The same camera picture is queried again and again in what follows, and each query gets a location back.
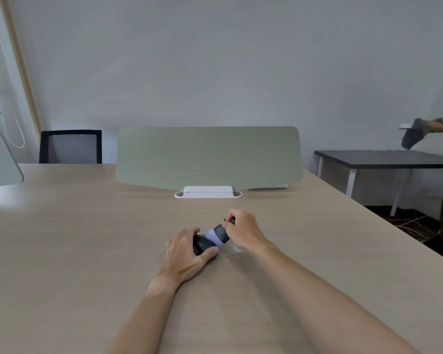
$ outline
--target black and white object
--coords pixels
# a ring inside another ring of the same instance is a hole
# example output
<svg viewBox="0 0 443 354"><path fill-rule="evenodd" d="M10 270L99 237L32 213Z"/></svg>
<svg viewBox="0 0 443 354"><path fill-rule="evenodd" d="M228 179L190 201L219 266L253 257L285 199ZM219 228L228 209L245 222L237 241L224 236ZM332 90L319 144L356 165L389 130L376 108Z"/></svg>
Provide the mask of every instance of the black and white object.
<svg viewBox="0 0 443 354"><path fill-rule="evenodd" d="M235 218L231 218L230 222L234 225ZM207 231L205 236L194 236L194 253L195 255L199 256L210 247L217 246L218 248L222 248L229 239L230 238L228 237L228 234L223 226L218 225L213 230Z"/></svg>

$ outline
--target person's left hand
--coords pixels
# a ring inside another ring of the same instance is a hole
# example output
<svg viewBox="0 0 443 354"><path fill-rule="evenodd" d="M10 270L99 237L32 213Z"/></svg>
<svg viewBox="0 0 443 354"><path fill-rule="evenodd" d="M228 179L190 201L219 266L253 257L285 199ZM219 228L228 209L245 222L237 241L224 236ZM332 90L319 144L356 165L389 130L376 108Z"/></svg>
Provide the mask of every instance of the person's left hand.
<svg viewBox="0 0 443 354"><path fill-rule="evenodd" d="M169 277L179 286L199 272L209 259L218 253L218 247L213 246L200 256L194 253L194 235L200 228L184 228L174 234L172 241L166 243L166 258L159 268L159 275Z"/></svg>

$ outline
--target black tabletop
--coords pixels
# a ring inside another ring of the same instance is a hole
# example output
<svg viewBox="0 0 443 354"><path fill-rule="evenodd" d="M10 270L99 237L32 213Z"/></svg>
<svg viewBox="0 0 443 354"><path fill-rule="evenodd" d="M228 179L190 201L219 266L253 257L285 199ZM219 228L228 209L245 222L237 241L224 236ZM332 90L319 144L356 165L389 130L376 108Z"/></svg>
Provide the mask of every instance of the black tabletop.
<svg viewBox="0 0 443 354"><path fill-rule="evenodd" d="M350 169L439 169L443 156L415 150L315 150Z"/></svg>

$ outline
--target chair backrest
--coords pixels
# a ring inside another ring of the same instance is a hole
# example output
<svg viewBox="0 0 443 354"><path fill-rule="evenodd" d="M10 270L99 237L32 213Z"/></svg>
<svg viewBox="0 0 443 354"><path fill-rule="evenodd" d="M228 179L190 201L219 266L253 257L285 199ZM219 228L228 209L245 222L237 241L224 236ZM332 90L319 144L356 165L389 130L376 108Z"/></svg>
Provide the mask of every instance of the chair backrest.
<svg viewBox="0 0 443 354"><path fill-rule="evenodd" d="M41 133L40 164L101 164L101 130Z"/></svg>

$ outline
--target hand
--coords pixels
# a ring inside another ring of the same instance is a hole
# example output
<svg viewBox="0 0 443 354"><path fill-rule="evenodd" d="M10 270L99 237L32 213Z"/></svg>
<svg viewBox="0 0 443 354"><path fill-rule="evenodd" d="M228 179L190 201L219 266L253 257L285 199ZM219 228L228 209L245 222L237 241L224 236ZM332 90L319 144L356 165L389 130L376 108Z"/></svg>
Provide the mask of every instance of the hand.
<svg viewBox="0 0 443 354"><path fill-rule="evenodd" d="M229 222L232 217L236 219L235 225ZM254 214L246 210L232 208L225 220L221 225L237 246L243 247L251 253L264 247L274 247L274 244L267 240L259 229Z"/></svg>
<svg viewBox="0 0 443 354"><path fill-rule="evenodd" d="M172 241L166 243L166 258L159 268L158 275L169 277L179 286L199 272L209 259L218 253L218 247L210 247L200 256L195 256L194 235L200 228L184 228L174 234Z"/></svg>

